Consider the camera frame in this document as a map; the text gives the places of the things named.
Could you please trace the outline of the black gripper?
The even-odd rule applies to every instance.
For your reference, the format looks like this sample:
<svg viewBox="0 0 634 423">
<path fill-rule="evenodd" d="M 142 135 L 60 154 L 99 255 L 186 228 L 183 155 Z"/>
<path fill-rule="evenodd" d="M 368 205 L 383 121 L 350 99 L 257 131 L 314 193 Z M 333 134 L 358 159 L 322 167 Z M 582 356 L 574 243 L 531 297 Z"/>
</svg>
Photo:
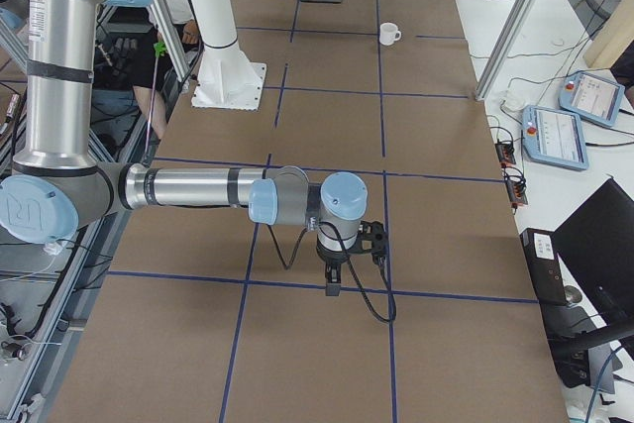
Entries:
<svg viewBox="0 0 634 423">
<path fill-rule="evenodd" d="M 339 295 L 342 283 L 342 264 L 347 263 L 349 271 L 353 271 L 354 267 L 351 262 L 351 254 L 348 250 L 333 251 L 326 248 L 320 242 L 317 243 L 317 254 L 325 264 L 326 288 L 327 296 Z"/>
</svg>

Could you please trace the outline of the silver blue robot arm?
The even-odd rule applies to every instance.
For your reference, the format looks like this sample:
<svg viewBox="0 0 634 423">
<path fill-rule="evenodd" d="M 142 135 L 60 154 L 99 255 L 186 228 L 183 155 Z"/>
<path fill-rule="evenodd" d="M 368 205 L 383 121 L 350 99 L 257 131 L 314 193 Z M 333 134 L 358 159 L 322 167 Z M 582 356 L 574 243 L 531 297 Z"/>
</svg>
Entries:
<svg viewBox="0 0 634 423">
<path fill-rule="evenodd" d="M 293 166 L 148 168 L 88 152 L 98 7 L 107 0 L 30 0 L 26 142 L 1 184 L 1 223 L 32 244 L 70 239 L 82 226 L 144 206 L 244 208 L 256 223 L 316 231 L 325 290 L 360 248 L 368 191 L 355 174 L 311 182 Z"/>
</svg>

